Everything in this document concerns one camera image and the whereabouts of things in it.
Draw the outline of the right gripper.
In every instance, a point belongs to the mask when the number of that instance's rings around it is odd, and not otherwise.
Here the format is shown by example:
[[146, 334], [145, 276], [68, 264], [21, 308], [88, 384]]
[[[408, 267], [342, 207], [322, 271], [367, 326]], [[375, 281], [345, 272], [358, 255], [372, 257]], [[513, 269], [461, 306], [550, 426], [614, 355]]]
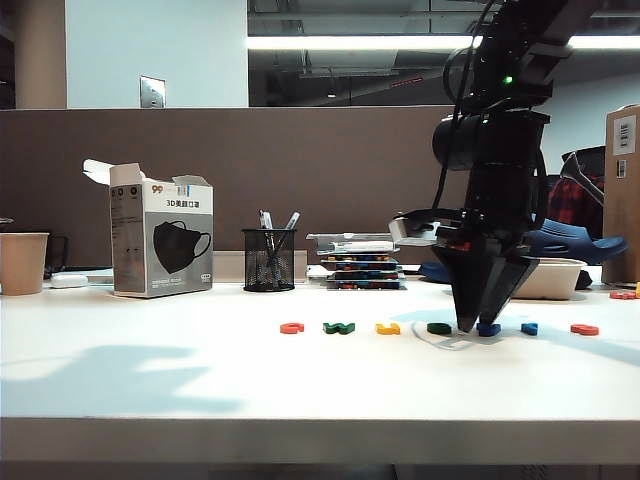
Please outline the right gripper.
[[[535, 196], [541, 188], [530, 168], [476, 166], [469, 174], [464, 205], [444, 209], [440, 199], [445, 178], [442, 172], [433, 208], [434, 216], [447, 225], [438, 229], [433, 252], [449, 276], [457, 327], [469, 332], [478, 318], [481, 324], [493, 324], [538, 266], [540, 259], [531, 257], [523, 236], [540, 226]], [[495, 258], [506, 258], [506, 263], [484, 300], [488, 261]]]

